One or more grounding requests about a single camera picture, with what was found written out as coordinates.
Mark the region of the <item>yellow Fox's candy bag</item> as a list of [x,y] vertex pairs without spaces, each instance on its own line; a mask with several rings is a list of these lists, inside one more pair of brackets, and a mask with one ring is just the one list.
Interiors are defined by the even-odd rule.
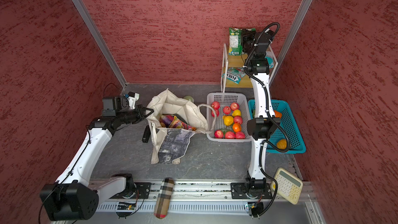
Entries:
[[229,55],[242,55],[242,29],[229,28]]

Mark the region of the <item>orange Fox's candy bag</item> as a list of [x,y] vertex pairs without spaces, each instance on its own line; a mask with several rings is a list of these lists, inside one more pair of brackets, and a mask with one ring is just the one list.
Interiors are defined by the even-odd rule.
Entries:
[[187,123],[180,120],[175,115],[161,115],[159,119],[160,125],[163,128],[169,129],[185,129],[190,131],[195,131],[196,128],[188,125]]

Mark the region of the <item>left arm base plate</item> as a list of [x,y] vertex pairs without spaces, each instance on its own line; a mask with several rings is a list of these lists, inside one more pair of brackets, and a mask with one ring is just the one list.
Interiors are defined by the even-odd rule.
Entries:
[[150,182],[134,183],[133,190],[127,189],[121,193],[114,195],[112,199],[122,199],[122,200],[148,199],[151,185],[152,183]]

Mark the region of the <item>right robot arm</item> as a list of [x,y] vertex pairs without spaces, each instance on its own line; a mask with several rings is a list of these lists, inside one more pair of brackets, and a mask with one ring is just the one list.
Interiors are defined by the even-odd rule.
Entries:
[[263,192],[270,192],[265,175],[265,152],[271,134],[276,130],[275,117],[271,106],[269,91],[270,68],[266,52],[275,32],[270,27],[253,34],[253,40],[245,44],[248,57],[243,69],[250,78],[255,94],[255,115],[247,122],[247,132],[251,139],[251,161],[245,182],[249,198],[261,197]]

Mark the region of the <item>orange tangerine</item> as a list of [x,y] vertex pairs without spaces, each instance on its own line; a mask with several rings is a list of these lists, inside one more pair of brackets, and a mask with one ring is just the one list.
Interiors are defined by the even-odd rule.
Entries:
[[234,124],[232,125],[232,129],[233,129],[233,131],[234,131],[235,133],[241,132],[241,124],[240,124],[240,123],[234,123]]

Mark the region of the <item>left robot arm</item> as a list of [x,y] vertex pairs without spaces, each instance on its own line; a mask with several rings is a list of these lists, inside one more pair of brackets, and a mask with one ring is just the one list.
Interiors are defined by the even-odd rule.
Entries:
[[91,188],[90,178],[105,146],[123,124],[136,124],[154,110],[138,105],[133,110],[103,111],[87,127],[86,137],[65,171],[52,184],[40,191],[41,210],[53,222],[90,219],[97,207],[120,194],[127,199],[138,199],[139,190],[131,174],[117,174]]

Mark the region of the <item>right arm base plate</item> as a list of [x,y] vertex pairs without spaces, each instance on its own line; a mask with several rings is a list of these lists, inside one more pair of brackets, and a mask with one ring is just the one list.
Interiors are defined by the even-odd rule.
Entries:
[[248,188],[244,183],[231,183],[230,186],[232,199],[259,200],[261,198],[268,200],[272,198],[272,192],[269,183],[266,183],[260,188]]

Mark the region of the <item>cream canvas tote bag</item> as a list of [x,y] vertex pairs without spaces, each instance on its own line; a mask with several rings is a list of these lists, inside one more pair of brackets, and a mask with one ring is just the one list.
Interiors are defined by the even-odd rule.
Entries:
[[147,117],[153,144],[151,164],[180,164],[190,139],[197,133],[210,133],[215,126],[200,111],[205,107],[216,113],[210,105],[195,105],[168,89],[154,96],[147,107],[153,110]]

